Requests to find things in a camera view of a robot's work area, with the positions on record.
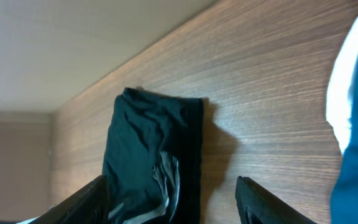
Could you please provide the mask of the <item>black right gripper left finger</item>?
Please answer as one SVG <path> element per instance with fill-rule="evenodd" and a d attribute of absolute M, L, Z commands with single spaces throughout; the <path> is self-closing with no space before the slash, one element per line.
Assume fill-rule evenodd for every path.
<path fill-rule="evenodd" d="M 108 185 L 100 175 L 30 224 L 102 224 L 108 209 Z"/>

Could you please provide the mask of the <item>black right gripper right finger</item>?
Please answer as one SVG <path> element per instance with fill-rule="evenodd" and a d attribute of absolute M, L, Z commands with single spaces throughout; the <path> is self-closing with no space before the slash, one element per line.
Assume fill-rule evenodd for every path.
<path fill-rule="evenodd" d="M 242 224 L 316 224 L 249 177 L 237 178 L 235 199 Z"/>

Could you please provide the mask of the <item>black shorts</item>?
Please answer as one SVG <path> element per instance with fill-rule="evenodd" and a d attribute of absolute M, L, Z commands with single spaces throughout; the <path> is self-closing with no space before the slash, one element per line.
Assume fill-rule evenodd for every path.
<path fill-rule="evenodd" d="M 110 223 L 198 223 L 203 101 L 126 88 L 114 102 L 102 173 Z"/>

